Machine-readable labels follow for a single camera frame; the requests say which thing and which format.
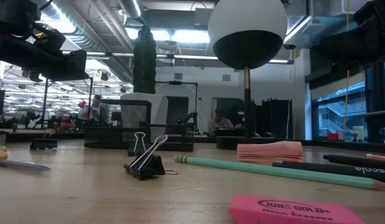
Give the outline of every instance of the person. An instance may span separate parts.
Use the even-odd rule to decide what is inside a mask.
[[[209,137],[215,137],[216,128],[233,128],[231,121],[225,118],[224,111],[215,110],[213,118],[208,123]]]
[[[90,108],[90,118],[93,118],[95,121],[100,120],[100,104],[101,104],[101,96],[95,95]],[[84,106],[84,108],[79,111],[78,117],[80,119],[88,119],[87,112],[88,112],[88,106]]]

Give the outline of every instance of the pink object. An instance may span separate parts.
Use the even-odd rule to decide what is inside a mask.
[[[237,161],[272,165],[273,162],[303,162],[300,142],[281,141],[270,144],[238,144]]]
[[[365,224],[342,205],[234,195],[231,216],[239,224]]]
[[[337,140],[339,135],[337,133],[328,133],[329,140]]]

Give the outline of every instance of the white wall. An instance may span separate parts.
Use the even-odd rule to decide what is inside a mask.
[[[300,53],[300,57],[295,63],[296,79],[294,65],[266,64],[251,70],[251,97],[257,105],[261,105],[262,100],[269,98],[278,100],[295,98],[293,109],[296,114],[296,139],[310,139],[310,136],[305,135],[305,130],[308,131],[306,115],[311,115],[311,109],[306,108],[305,102],[311,103],[311,100],[306,99],[308,86],[304,81],[304,75],[309,74],[309,61],[309,51],[308,56]],[[201,132],[207,131],[207,122],[211,118],[212,98],[244,98],[243,71],[235,72],[232,68],[161,67],[157,69],[156,80],[171,81],[176,72],[183,73],[183,82],[198,82],[199,84],[198,98],[202,100],[198,100],[197,112],[200,117],[200,119],[198,118],[199,126],[203,126]],[[223,74],[231,75],[231,82],[223,82]],[[157,84],[156,87],[159,88],[157,94],[189,97],[189,110],[195,109],[195,92],[186,85]]]

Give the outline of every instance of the wooden table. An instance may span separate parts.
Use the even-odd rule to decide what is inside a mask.
[[[124,173],[123,164],[132,161],[126,151],[84,149],[81,140],[58,146],[29,151],[28,144],[7,145],[9,159],[52,170],[37,174],[0,167],[0,223],[234,223],[228,214],[234,194],[338,203],[369,224],[385,223],[385,191],[178,164],[172,161],[176,152],[158,153],[165,168],[179,175],[139,181]],[[365,154],[324,147],[304,151],[310,162],[328,153]],[[233,161],[236,151],[196,144],[194,152],[183,154]]]

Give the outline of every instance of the binder clip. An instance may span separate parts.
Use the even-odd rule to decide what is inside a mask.
[[[53,149],[58,147],[58,143],[56,139],[51,139],[51,135],[54,134],[54,129],[46,129],[44,130],[43,138],[35,138],[30,145],[30,149]]]
[[[123,165],[126,172],[139,180],[150,179],[155,175],[164,175],[165,169],[163,168],[162,159],[160,156],[153,155],[153,153],[167,139],[168,136],[165,134],[156,138],[152,146],[142,155],[137,156],[130,165]]]
[[[141,137],[141,143],[138,143],[138,136],[142,136]],[[134,136],[136,137],[136,143],[134,143],[134,149],[132,147],[128,147],[128,156],[136,156],[138,154],[143,154],[144,152],[146,152],[146,148],[145,148],[145,142],[144,142],[144,138],[145,138],[145,133],[142,133],[142,132],[136,132],[134,133]]]

